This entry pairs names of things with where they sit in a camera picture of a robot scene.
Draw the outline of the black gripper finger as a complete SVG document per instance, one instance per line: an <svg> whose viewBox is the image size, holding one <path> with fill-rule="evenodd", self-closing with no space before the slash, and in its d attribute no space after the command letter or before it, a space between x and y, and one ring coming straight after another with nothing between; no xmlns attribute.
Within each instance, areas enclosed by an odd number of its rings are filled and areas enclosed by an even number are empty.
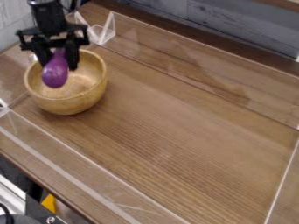
<svg viewBox="0 0 299 224"><path fill-rule="evenodd" d="M75 71L80 61L80 51L72 40L66 42L66 59L68 61L70 70Z"/></svg>
<svg viewBox="0 0 299 224"><path fill-rule="evenodd" d="M35 53L43 67L52 59L51 48L51 44L44 38L32 38L32 52Z"/></svg>

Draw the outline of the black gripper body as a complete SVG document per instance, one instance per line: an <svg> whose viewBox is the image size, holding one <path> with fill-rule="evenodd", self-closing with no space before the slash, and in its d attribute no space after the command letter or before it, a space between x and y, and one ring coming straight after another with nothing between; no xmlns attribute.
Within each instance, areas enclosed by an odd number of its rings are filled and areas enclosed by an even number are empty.
<svg viewBox="0 0 299 224"><path fill-rule="evenodd" d="M23 51L34 49L34 41L27 42L24 37L43 38L43 43L50 48L66 46L64 39L52 40L51 37L67 33L76 46L90 44L88 27L84 24L70 23L64 16L64 6L60 1L28 1L27 2L35 20L35 26L16 32Z"/></svg>

